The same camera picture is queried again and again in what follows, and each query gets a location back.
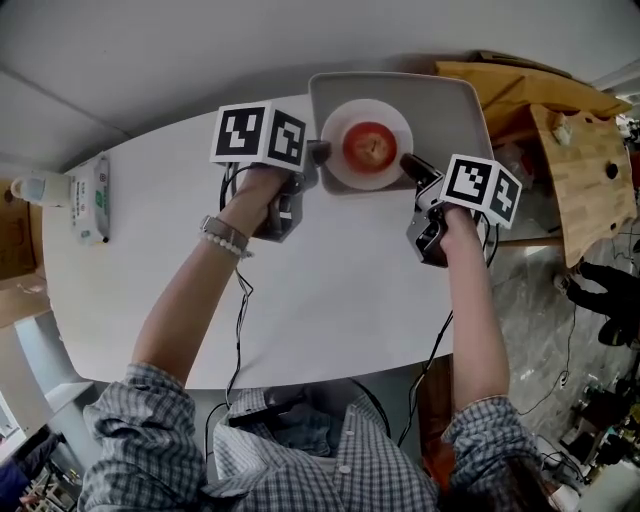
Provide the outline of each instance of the gray tray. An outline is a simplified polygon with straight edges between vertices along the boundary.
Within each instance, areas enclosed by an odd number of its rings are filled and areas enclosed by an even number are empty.
[[[475,89],[468,82],[406,73],[323,73],[309,81],[318,138],[331,113],[343,103],[371,98],[388,103],[405,117],[413,133],[413,152],[447,172],[454,153],[493,159],[491,142]],[[322,166],[325,189],[356,194]],[[414,188],[406,176],[382,190]]]

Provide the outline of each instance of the plaid shirt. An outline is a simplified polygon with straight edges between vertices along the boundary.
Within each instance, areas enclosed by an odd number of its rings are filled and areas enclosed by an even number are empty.
[[[439,489],[389,439],[368,398],[347,407],[333,474],[305,452],[277,444],[264,424],[232,428],[229,418],[267,408],[263,390],[245,390],[214,430],[219,481],[208,483],[196,446],[193,400],[165,372],[131,365],[85,418],[102,458],[84,480],[83,510],[437,510]],[[500,491],[505,460],[537,459],[532,437],[506,397],[458,413],[445,437],[454,445],[453,489]]]

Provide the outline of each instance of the oval table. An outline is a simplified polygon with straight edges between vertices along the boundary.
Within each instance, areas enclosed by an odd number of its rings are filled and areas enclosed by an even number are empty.
[[[307,95],[274,100],[315,130]],[[84,378],[123,377],[142,323],[217,213],[223,168],[209,163],[216,113],[182,121],[107,153],[111,238],[84,247],[68,209],[44,215],[52,308]],[[240,264],[255,287],[235,387],[298,384],[424,361],[450,309],[447,271],[421,264],[405,231],[413,190],[351,196],[318,183],[282,243],[252,240]],[[232,278],[187,386],[222,389],[236,366],[241,290]],[[451,329],[438,354],[452,350]]]

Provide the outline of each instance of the marble floor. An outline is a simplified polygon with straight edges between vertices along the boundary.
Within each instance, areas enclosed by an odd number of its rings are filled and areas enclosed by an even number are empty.
[[[525,215],[517,219],[502,238],[545,236],[545,231]],[[631,235],[633,229],[638,235]],[[640,226],[627,223],[613,241],[601,240],[587,252],[585,260],[632,271],[628,257],[640,238]],[[614,259],[615,253],[622,253]],[[607,347],[598,342],[598,332],[606,321],[602,315],[576,308],[552,285],[554,271],[562,271],[561,248],[499,249],[492,265],[494,300],[505,337],[511,366],[510,397],[525,413],[549,396],[522,420],[534,433],[552,443],[569,428],[571,406],[589,383],[607,387],[624,376],[635,353],[627,347]],[[598,285],[576,279],[590,291]],[[575,328],[568,346],[575,311]],[[564,388],[556,384],[567,364],[569,378]]]

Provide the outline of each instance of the white bottle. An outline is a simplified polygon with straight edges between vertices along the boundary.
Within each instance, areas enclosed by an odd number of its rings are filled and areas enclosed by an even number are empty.
[[[69,206],[71,204],[71,177],[54,172],[34,171],[11,183],[11,193],[40,206]]]

